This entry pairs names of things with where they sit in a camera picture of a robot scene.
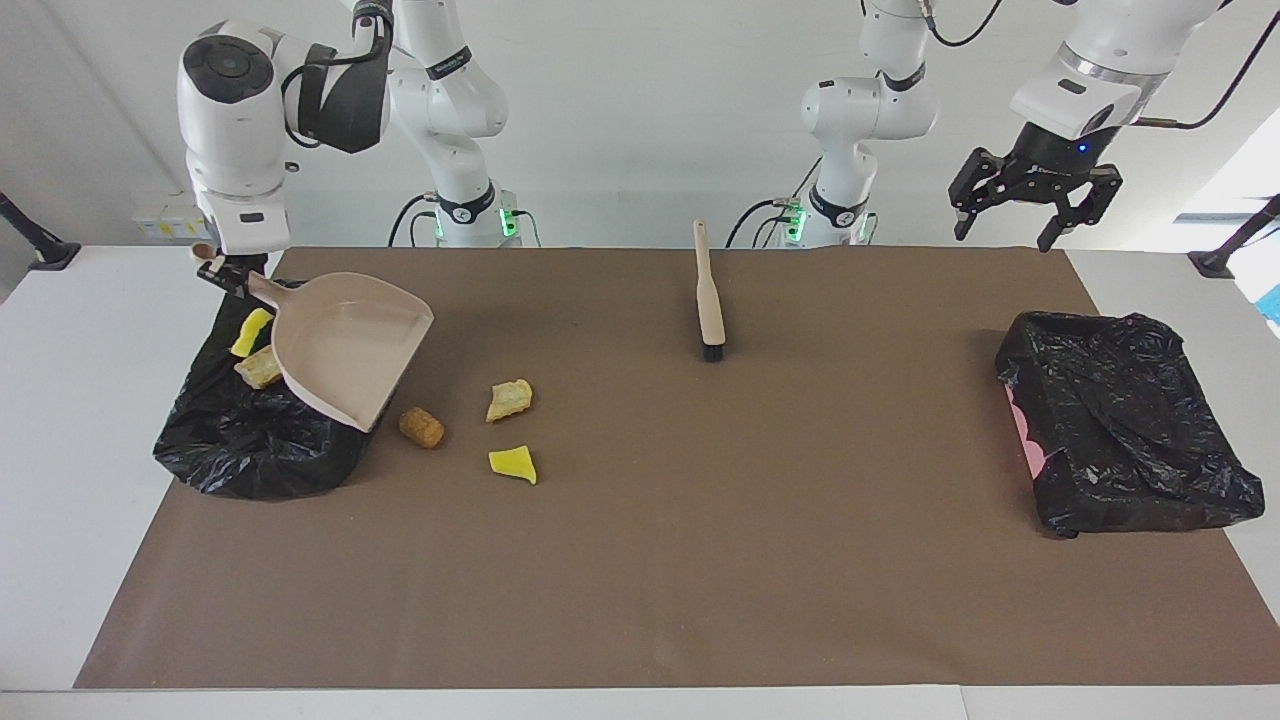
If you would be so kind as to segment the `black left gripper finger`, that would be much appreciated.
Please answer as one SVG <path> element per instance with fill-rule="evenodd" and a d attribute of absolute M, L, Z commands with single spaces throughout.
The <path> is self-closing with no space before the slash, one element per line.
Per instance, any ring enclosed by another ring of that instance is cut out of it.
<path fill-rule="evenodd" d="M 1064 234 L 1070 234 L 1080 225 L 1098 224 L 1121 188 L 1123 176 L 1117 168 L 1094 168 L 1087 176 L 1047 179 L 1044 186 L 1055 214 L 1038 236 L 1041 252 L 1048 252 Z M 1073 204 L 1070 192 L 1084 186 L 1088 186 L 1088 192 L 1080 202 Z"/>
<path fill-rule="evenodd" d="M 983 211 L 1009 200 L 1004 174 L 1009 159 L 987 149 L 974 149 L 948 186 L 948 204 L 956 213 L 954 237 L 963 242 Z"/>

